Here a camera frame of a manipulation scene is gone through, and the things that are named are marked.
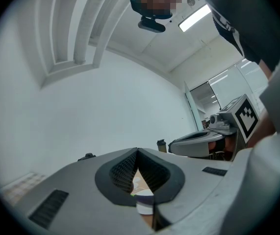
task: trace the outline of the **fluorescent light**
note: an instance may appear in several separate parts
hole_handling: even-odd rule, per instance
[[[247,65],[248,65],[248,64],[250,64],[250,63],[252,63],[252,62],[251,62],[251,61],[249,61],[247,64],[245,64],[245,65],[241,66],[241,68],[243,68],[243,67],[247,66]]]
[[[210,8],[208,5],[203,6],[196,12],[194,12],[191,16],[183,20],[179,27],[183,32],[186,32],[188,28],[190,28],[192,25],[194,25],[196,22],[201,20],[203,17],[205,17],[207,14],[210,13]]]
[[[215,81],[214,83],[212,83],[211,86],[214,85],[214,84],[216,84],[216,83],[218,83],[219,81],[223,80],[223,79],[226,78],[226,77],[228,77],[228,75],[223,76],[222,78],[218,79],[217,81]]]
[[[252,70],[252,71],[248,72],[246,75],[248,75],[248,74],[250,74],[250,73],[252,73],[252,72],[256,72],[256,71],[258,71],[259,69],[260,69],[260,68],[257,67],[255,70]]]
[[[216,78],[216,77],[220,76],[221,74],[225,73],[226,71],[228,71],[228,70],[225,70],[225,71],[223,71],[222,73],[219,73],[217,76],[213,77],[213,78],[212,78],[212,79],[210,79],[210,80],[213,80],[214,78]]]
[[[254,92],[260,92],[262,90],[264,90],[267,86],[264,86],[264,87],[261,87],[261,88],[258,88],[257,90],[255,90]]]

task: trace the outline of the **black mesh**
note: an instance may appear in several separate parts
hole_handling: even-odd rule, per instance
[[[134,152],[132,155],[112,167],[109,174],[114,185],[128,193],[133,191],[132,180],[138,169],[136,164],[136,154],[137,152]]]
[[[169,170],[153,161],[151,158],[138,152],[140,173],[152,192],[159,189],[170,178]]]
[[[29,217],[34,223],[48,229],[69,193],[54,190]]]

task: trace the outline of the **ceiling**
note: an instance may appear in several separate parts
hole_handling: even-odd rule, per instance
[[[171,72],[196,51],[207,45],[219,34],[213,23],[211,14],[208,14],[186,32],[178,24],[194,11],[205,5],[204,0],[195,0],[194,6],[189,6],[187,0],[177,5],[173,17],[168,20],[156,20],[165,25],[163,33],[153,33],[140,29],[137,24],[141,15],[134,12],[129,6],[111,35],[108,47],[126,54],[141,63],[153,66],[163,72]],[[102,21],[96,21],[91,40],[97,41]]]
[[[24,0],[19,21],[24,49],[33,53],[32,72],[41,87],[66,77],[98,69],[105,50],[152,70],[175,84],[169,73],[218,36],[208,14],[186,32],[178,24],[205,5],[187,0],[177,5],[172,18],[157,20],[163,33],[139,29],[141,15],[130,0]]]

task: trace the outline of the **white wall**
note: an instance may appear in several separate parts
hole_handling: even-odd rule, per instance
[[[177,84],[185,81],[192,90],[241,59],[237,49],[219,36],[177,66],[171,74]]]
[[[100,69],[42,90],[19,39],[0,26],[0,187],[34,171],[50,175],[85,153],[157,149],[196,131],[184,94],[150,70],[106,52]],[[89,48],[93,57],[94,48]]]
[[[220,111],[219,103],[216,102],[216,103],[206,104],[206,105],[204,105],[204,109],[205,109],[205,112],[206,112],[204,117],[209,118],[211,115],[216,114]]]

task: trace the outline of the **glass door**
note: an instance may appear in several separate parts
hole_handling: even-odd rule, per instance
[[[189,90],[189,88],[188,88],[188,86],[185,82],[184,82],[184,89],[185,89],[185,95],[186,95],[186,97],[188,99],[188,102],[190,104],[190,108],[191,108],[191,111],[192,111],[197,129],[198,129],[198,131],[201,131],[201,130],[203,130],[203,124],[202,124],[202,121],[201,121],[201,118],[200,118],[200,114],[198,112],[198,108],[197,108],[197,106],[194,102],[194,99],[193,99],[193,97],[190,93],[190,90]]]
[[[213,77],[208,83],[213,89],[221,108],[224,108],[233,99],[246,94],[256,112],[260,114],[255,95],[236,65]]]
[[[262,69],[254,62],[244,59],[236,64],[247,83],[249,84],[253,95],[256,99],[259,111],[262,112],[264,105],[259,99],[259,96],[268,86],[268,80]]]
[[[210,116],[220,111],[220,105],[216,95],[208,82],[194,88],[191,95],[198,108],[198,112],[204,129],[209,126]]]

